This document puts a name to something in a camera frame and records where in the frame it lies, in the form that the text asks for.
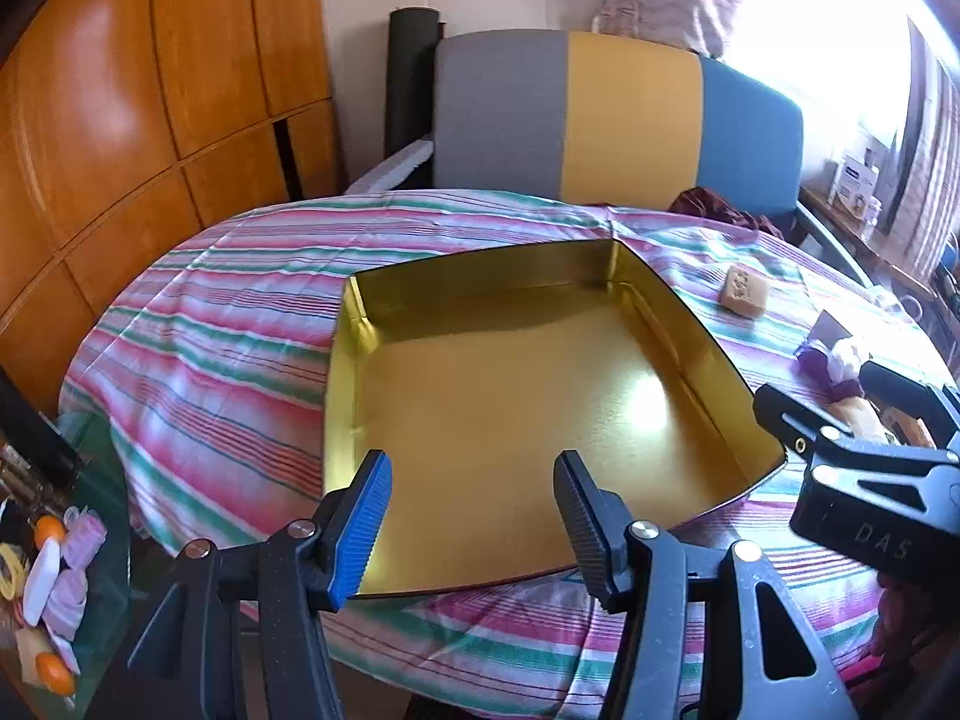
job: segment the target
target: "striped tablecloth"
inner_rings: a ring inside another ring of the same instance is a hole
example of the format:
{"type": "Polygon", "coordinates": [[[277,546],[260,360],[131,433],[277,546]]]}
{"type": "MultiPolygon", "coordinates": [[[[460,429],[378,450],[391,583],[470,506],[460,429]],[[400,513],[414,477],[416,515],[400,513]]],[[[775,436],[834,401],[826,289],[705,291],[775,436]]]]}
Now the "striped tablecloth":
{"type": "MultiPolygon", "coordinates": [[[[100,413],[126,466],[131,508],[171,553],[208,536],[262,539],[311,514],[323,492],[323,388],[344,279],[456,251],[614,237],[649,263],[714,334],[752,388],[822,394],[793,352],[822,309],[882,362],[949,381],[900,310],[762,233],[664,213],[565,205],[483,191],[399,191],[259,209],[162,257],[113,303],[70,367],[61,411],[100,413]],[[728,264],[773,282],[757,322],[716,304],[728,264]]],[[[872,572],[790,533],[802,464],[683,529],[688,541],[760,543],[839,666],[870,637],[872,572]]],[[[702,610],[693,608],[683,694],[698,690],[702,610]]],[[[489,716],[596,717],[622,619],[575,572],[507,586],[355,601],[323,618],[336,659],[489,716]]]]}

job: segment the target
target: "chair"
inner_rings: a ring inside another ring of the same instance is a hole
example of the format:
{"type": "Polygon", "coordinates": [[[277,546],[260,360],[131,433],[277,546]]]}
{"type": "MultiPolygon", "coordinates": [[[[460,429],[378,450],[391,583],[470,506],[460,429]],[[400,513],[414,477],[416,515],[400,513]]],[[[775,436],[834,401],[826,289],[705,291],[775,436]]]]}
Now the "chair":
{"type": "Polygon", "coordinates": [[[589,32],[459,35],[438,45],[433,129],[347,193],[400,186],[431,156],[437,189],[665,210],[705,186],[784,233],[800,225],[830,264],[872,286],[798,204],[800,109],[715,60],[589,32]]]}

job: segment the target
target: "gold tray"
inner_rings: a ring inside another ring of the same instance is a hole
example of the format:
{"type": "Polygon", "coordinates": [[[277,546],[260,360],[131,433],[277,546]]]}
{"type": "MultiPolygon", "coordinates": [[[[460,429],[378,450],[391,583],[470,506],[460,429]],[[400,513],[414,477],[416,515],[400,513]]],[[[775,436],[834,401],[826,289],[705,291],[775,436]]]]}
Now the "gold tray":
{"type": "Polygon", "coordinates": [[[371,448],[394,493],[361,594],[573,565],[552,467],[672,527],[738,497],[784,450],[707,329],[616,241],[435,257],[354,275],[326,394],[325,488],[371,448]]]}

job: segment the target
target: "wooden panel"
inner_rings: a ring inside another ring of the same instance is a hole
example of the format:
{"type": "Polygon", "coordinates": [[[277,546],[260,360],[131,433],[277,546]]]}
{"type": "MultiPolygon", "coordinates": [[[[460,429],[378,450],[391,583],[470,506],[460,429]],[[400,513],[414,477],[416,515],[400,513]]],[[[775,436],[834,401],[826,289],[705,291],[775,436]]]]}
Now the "wooden panel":
{"type": "Polygon", "coordinates": [[[37,284],[7,326],[0,330],[0,365],[32,405],[50,418],[67,367],[93,314],[59,265],[37,284]]]}
{"type": "Polygon", "coordinates": [[[174,159],[149,0],[49,0],[19,44],[20,109],[60,244],[174,159]]]}
{"type": "Polygon", "coordinates": [[[253,0],[272,116],[330,96],[320,0],[253,0]]]}
{"type": "Polygon", "coordinates": [[[0,316],[53,254],[30,201],[13,137],[10,81],[16,53],[0,68],[0,316]]]}
{"type": "Polygon", "coordinates": [[[270,124],[220,143],[184,165],[184,172],[206,226],[288,200],[270,124]]]}
{"type": "Polygon", "coordinates": [[[333,105],[325,100],[310,110],[287,119],[294,149],[296,172],[304,197],[337,194],[340,171],[333,128],[333,105]]]}
{"type": "Polygon", "coordinates": [[[267,117],[251,0],[154,0],[154,20],[181,156],[267,117]]]}
{"type": "Polygon", "coordinates": [[[200,222],[184,176],[175,167],[125,202],[66,263],[99,316],[148,266],[198,232],[200,222]]]}

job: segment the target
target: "dark red fabric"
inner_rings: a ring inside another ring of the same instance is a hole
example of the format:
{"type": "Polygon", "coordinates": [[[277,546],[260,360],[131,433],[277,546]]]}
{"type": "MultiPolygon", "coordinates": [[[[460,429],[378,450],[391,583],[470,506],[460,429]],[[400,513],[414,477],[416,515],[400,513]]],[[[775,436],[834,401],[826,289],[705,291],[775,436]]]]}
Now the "dark red fabric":
{"type": "Polygon", "coordinates": [[[689,217],[710,218],[714,221],[726,221],[734,227],[745,227],[751,230],[762,230],[774,238],[784,240],[784,234],[776,229],[776,225],[766,217],[755,217],[738,211],[726,199],[715,191],[705,187],[694,187],[682,191],[670,205],[671,214],[684,214],[689,217]]]}

